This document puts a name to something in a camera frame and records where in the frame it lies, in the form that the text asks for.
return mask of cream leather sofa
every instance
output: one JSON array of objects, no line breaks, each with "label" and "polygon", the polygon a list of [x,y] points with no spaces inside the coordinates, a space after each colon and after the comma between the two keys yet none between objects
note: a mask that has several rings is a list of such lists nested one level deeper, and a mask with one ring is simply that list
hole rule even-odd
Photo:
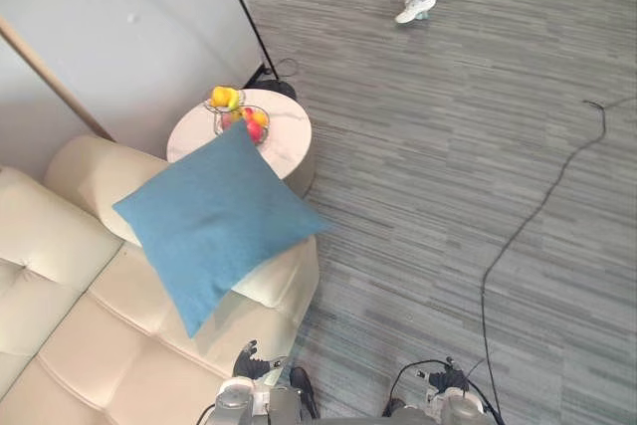
[{"label": "cream leather sofa", "polygon": [[83,136],[46,187],[0,168],[0,424],[192,425],[249,339],[263,358],[290,351],[319,280],[315,238],[259,266],[189,339],[111,209],[166,165]]}]

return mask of blue pillow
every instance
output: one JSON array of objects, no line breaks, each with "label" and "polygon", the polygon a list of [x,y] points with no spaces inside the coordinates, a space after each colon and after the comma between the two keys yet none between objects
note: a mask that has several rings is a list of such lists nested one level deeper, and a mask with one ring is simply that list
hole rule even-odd
[{"label": "blue pillow", "polygon": [[112,207],[191,337],[256,266],[326,228],[264,161],[243,121]]}]

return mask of white wall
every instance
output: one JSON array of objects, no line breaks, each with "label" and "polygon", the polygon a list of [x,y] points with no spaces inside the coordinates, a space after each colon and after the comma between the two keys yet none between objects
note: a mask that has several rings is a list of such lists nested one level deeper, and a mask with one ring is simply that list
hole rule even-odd
[{"label": "white wall", "polygon": [[0,165],[41,180],[64,143],[90,133],[0,38]]},{"label": "white wall", "polygon": [[0,15],[115,140],[165,157],[179,118],[261,64],[237,0],[0,0]]}]

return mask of white marble table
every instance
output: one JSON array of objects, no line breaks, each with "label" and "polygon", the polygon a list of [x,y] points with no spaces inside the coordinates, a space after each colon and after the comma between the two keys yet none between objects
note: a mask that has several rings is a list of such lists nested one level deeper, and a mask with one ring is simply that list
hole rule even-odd
[{"label": "white marble table", "polygon": [[[267,90],[244,90],[244,106],[260,106],[270,116],[270,131],[257,148],[270,167],[299,196],[310,189],[315,176],[312,125],[294,100]],[[215,115],[204,104],[189,111],[168,138],[166,158],[177,161],[214,139]]]}]

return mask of carpet floor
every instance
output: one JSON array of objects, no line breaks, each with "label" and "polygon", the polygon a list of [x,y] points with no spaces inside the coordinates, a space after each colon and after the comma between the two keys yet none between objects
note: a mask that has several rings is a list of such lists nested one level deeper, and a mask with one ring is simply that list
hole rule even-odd
[{"label": "carpet floor", "polygon": [[[481,276],[599,133],[582,101],[636,95],[636,0],[439,0],[402,27],[402,0],[249,1],[299,63],[308,200],[333,225],[293,359],[324,416],[378,415],[402,365],[484,356]],[[508,425],[637,423],[636,125],[634,100],[608,112],[490,276]],[[472,378],[493,397],[484,363]],[[412,373],[397,394],[424,390]]]}]

